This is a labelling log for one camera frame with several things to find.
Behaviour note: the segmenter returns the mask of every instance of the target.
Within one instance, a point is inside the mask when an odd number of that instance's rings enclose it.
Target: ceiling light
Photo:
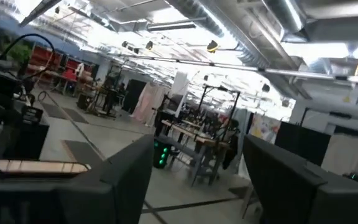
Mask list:
[[[344,58],[349,56],[345,43],[282,43],[290,56],[309,58]]]
[[[206,47],[206,50],[209,53],[215,53],[218,47],[219,47],[218,43],[212,40],[211,43],[209,43],[208,46]]]
[[[149,42],[146,44],[146,49],[147,49],[147,50],[153,49],[153,42],[152,42],[152,41],[149,41]]]

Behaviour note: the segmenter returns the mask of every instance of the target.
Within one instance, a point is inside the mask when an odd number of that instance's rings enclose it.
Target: hanging fabric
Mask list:
[[[321,168],[337,175],[358,173],[358,137],[347,134],[331,136]]]
[[[152,118],[155,116],[152,108],[158,108],[160,106],[163,96],[166,93],[168,93],[168,88],[150,82],[147,83],[139,96],[132,117],[142,123],[150,124]]]

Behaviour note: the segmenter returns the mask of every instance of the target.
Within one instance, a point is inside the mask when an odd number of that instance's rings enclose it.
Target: floor mat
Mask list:
[[[51,118],[67,119],[66,115],[60,110],[59,107],[47,103],[41,103],[41,105],[47,112],[48,116]]]
[[[63,145],[67,147],[71,156],[77,162],[88,164],[94,167],[102,162],[93,148],[86,142],[63,140]]]
[[[244,198],[244,196],[246,196],[247,189],[248,187],[233,187],[230,188],[229,191],[239,198]]]
[[[89,122],[87,122],[77,111],[69,108],[63,108],[63,110],[72,118],[73,121],[89,124]]]

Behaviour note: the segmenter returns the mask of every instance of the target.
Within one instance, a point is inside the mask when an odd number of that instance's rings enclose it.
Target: workbench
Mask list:
[[[218,168],[220,164],[222,163],[224,156],[226,154],[226,151],[230,149],[230,145],[227,142],[221,142],[216,139],[211,139],[211,136],[201,133],[201,132],[194,132],[191,130],[187,130],[177,124],[171,123],[169,121],[162,121],[162,124],[165,125],[165,134],[160,134],[158,138],[161,140],[168,142],[172,146],[174,146],[176,149],[180,150],[181,152],[185,153],[186,155],[190,156],[195,161],[195,166],[192,170],[192,183],[193,186],[195,183],[195,180],[197,176],[208,176],[209,177],[209,185],[212,185],[214,182],[217,174],[218,174]],[[196,142],[200,142],[202,144],[201,150],[199,153],[195,152],[193,149],[190,149],[189,147],[186,147],[181,144],[181,137],[180,141],[176,141],[173,138],[168,137],[169,129],[176,130],[180,132],[181,135],[186,135],[189,138],[194,139]],[[214,166],[209,165],[210,159],[206,158],[206,155],[211,155],[213,153],[213,150],[216,151],[216,162]]]

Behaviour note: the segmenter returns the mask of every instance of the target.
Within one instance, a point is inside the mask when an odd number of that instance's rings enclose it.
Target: ceiling beam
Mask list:
[[[24,27],[25,25],[27,25],[28,23],[54,7],[60,1],[61,0],[42,0],[42,2],[40,2],[40,4],[38,4],[38,6],[35,7],[26,18],[24,18],[24,20],[19,24],[19,26]]]

